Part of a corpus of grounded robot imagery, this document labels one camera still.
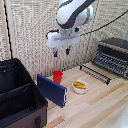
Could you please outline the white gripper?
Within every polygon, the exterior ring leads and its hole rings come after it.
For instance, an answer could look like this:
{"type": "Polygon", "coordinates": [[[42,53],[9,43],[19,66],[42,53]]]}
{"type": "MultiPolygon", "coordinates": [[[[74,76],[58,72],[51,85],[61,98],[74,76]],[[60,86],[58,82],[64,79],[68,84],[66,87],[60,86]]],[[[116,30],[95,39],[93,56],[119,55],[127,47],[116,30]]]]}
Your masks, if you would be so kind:
{"type": "MultiPolygon", "coordinates": [[[[79,41],[79,29],[57,29],[51,30],[47,33],[47,42],[46,45],[49,48],[62,47],[67,45],[77,44],[79,41]]],[[[66,49],[66,55],[70,54],[70,49],[66,49]]],[[[54,57],[58,57],[58,49],[54,50],[54,57]]]]}

